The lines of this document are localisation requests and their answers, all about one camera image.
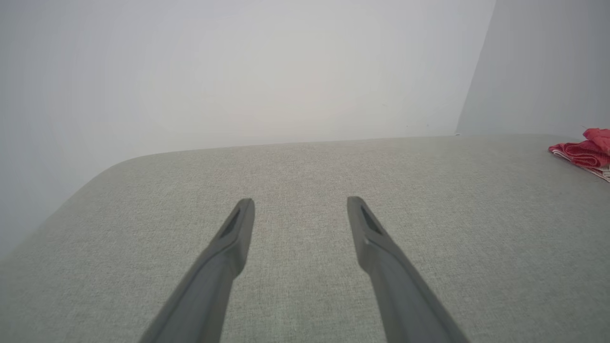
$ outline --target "red cloth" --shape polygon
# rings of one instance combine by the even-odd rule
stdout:
[[[610,156],[610,130],[608,129],[587,129],[584,138],[594,142],[600,147],[601,152]]]
[[[559,143],[549,147],[548,150],[550,152],[561,151],[570,158],[572,163],[581,167],[602,168],[610,164],[610,156],[590,140],[581,143]]]

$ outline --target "white wall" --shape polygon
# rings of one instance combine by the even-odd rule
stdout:
[[[0,255],[132,157],[452,134],[494,0],[0,4]]]
[[[498,0],[457,131],[610,128],[610,1]]]

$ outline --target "mattress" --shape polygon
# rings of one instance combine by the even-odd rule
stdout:
[[[290,143],[138,157],[0,262],[0,341],[134,342],[236,202],[256,218],[222,342],[383,342],[362,197],[472,342],[610,337],[610,185],[552,135]]]

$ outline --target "gray surface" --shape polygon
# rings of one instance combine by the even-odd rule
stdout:
[[[506,135],[145,156],[90,181],[0,264],[0,341],[133,342],[241,197],[224,342],[379,342],[346,197],[362,196],[473,342],[610,336],[610,185]]]
[[[457,132],[610,128],[609,18],[608,0],[497,0]]]

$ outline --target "folded cloth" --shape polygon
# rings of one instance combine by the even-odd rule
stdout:
[[[567,159],[568,161],[572,162],[572,160],[567,155],[565,155],[563,151],[559,149],[553,149],[552,146],[548,150],[551,151],[555,156],[563,157],[564,159]],[[610,182],[610,173],[606,171],[602,171],[596,168],[583,167],[582,165],[579,165],[579,167],[585,169],[587,172],[595,176],[598,176],[601,179],[606,180],[607,182]]]
[[[599,146],[602,153],[610,155],[610,130],[587,129],[583,136]]]
[[[580,167],[607,168],[610,165],[610,155],[604,153],[597,144],[590,140],[581,143],[559,143],[549,147],[548,150],[561,151],[569,157],[572,163]]]

